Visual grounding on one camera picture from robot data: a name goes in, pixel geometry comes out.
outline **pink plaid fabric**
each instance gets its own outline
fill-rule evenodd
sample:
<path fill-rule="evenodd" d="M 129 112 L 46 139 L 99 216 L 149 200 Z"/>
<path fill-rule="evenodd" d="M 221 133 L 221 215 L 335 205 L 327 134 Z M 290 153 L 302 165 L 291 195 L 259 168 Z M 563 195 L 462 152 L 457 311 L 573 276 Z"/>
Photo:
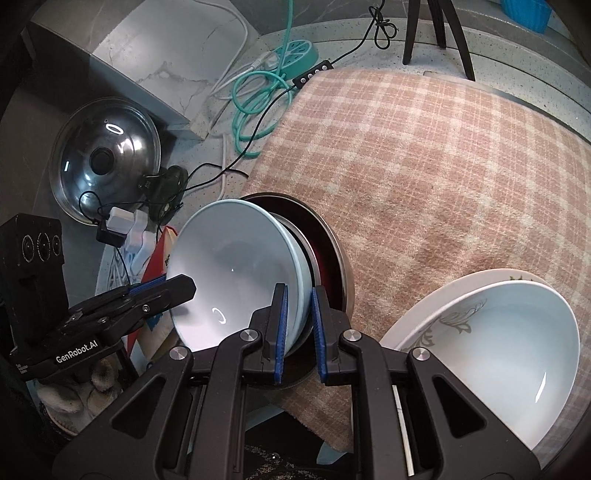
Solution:
<path fill-rule="evenodd" d="M 544 278 L 579 323 L 579 371 L 535 453 L 558 451 L 591 398 L 591 147 L 489 93 L 384 71 L 318 74 L 268 140 L 246 193 L 309 204 L 355 274 L 355 328 L 381 338 L 463 275 L 511 267 Z M 348 388 L 317 376 L 272 399 L 337 450 L 352 447 Z"/>

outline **screw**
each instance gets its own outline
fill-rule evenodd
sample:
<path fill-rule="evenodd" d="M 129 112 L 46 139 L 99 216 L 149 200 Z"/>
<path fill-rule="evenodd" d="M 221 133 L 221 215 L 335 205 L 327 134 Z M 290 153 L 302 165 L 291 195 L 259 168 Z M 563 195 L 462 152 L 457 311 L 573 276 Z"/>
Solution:
<path fill-rule="evenodd" d="M 183 346 L 176 346 L 168 353 L 173 360 L 182 360 L 189 354 L 189 351 Z"/>
<path fill-rule="evenodd" d="M 361 339 L 361 333 L 353 329 L 345 330 L 343 332 L 343 337 L 345 338 L 345 340 L 348 340 L 349 342 L 356 342 L 357 340 Z"/>
<path fill-rule="evenodd" d="M 429 357 L 431 357 L 431 352 L 420 346 L 413 350 L 413 357 L 421 362 L 424 362 L 425 360 L 429 360 Z"/>
<path fill-rule="evenodd" d="M 247 328 L 240 332 L 240 338 L 245 342 L 254 342 L 258 338 L 258 332 Z"/>

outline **glass pot lid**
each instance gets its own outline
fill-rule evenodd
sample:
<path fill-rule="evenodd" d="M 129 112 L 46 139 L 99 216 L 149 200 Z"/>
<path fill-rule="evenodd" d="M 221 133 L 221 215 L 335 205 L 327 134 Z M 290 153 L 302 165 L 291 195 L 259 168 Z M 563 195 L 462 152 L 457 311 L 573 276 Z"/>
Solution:
<path fill-rule="evenodd" d="M 78 109 L 62 127 L 50 160 L 50 183 L 61 208 L 91 224 L 100 203 L 140 203 L 139 181 L 158 173 L 160 139 L 152 119 L 136 105 L 104 98 Z M 129 209 L 133 205 L 122 205 Z"/>

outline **dark bowl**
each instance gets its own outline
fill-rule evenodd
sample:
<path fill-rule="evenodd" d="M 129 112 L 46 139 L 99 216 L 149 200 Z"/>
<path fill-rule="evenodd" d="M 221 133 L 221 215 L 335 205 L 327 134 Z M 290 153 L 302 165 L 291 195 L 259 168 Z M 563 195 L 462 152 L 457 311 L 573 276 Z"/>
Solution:
<path fill-rule="evenodd" d="M 345 312 L 351 318 L 355 301 L 353 270 L 337 236 L 322 217 L 305 203 L 282 193 L 253 193 L 242 200 L 283 217 L 297 227 L 316 257 L 330 307 Z M 285 357 L 281 385 L 274 388 L 293 387 L 314 371 L 316 350 L 311 332 L 312 319 L 308 316 L 300 337 Z"/>

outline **tripod leg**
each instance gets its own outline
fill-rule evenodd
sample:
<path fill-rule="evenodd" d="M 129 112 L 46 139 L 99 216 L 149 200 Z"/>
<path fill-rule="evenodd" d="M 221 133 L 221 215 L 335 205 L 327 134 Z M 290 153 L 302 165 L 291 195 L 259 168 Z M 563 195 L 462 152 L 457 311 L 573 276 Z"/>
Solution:
<path fill-rule="evenodd" d="M 435 38 L 437 39 L 437 45 L 441 48 L 447 46 L 445 39 L 445 24 L 443 23 L 443 11 L 439 0 L 427 0 L 429 4 L 429 10 L 431 11 L 431 18 L 433 19 L 433 28 L 435 29 Z"/>
<path fill-rule="evenodd" d="M 421 8 L 421 0 L 408 1 L 407 36 L 404 41 L 404 55 L 402 64 L 408 65 L 413 56 L 414 37 L 417 35 L 418 12 Z"/>
<path fill-rule="evenodd" d="M 460 24 L 460 19 L 457 17 L 456 9 L 453 6 L 452 0 L 439 0 L 443 13 L 447 18 L 447 23 L 452 29 L 453 38 L 456 40 L 457 49 L 460 51 L 460 58 L 464 65 L 464 71 L 466 72 L 466 78 L 468 80 L 476 81 L 474 77 L 474 67 L 472 66 L 472 59 L 470 58 L 470 51 L 468 50 L 468 44 L 466 43 L 466 37 Z"/>

